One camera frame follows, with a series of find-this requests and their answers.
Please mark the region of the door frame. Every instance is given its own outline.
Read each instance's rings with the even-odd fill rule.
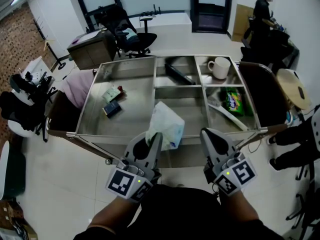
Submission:
[[[199,0],[190,0],[190,19],[192,21],[192,32],[226,34],[230,21],[231,6],[232,0],[225,0],[225,14],[222,29],[199,27]]]

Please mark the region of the black shirt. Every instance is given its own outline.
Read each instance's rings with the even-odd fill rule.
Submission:
[[[180,239],[283,240],[260,220],[232,222],[212,194],[194,188],[154,186],[142,200],[142,210],[124,232],[114,235],[107,229],[91,227],[74,240]]]
[[[270,30],[270,27],[262,21],[262,19],[270,21],[269,3],[267,0],[257,0],[255,2],[253,15],[255,16],[255,28],[262,28],[265,31]]]

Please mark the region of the plastic bag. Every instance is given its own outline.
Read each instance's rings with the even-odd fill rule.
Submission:
[[[162,133],[161,150],[175,150],[179,146],[184,129],[185,121],[160,101],[153,109],[149,130],[145,134],[145,141],[148,144],[156,133]]]

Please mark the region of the white mug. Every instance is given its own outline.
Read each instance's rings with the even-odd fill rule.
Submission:
[[[214,61],[208,62],[208,69],[217,79],[227,78],[231,63],[224,57],[216,57]]]

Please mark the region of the pink cloth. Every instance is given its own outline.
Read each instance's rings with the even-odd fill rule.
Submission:
[[[85,104],[93,80],[93,70],[80,70],[77,73],[68,75],[63,81],[62,89],[65,95],[80,110]]]

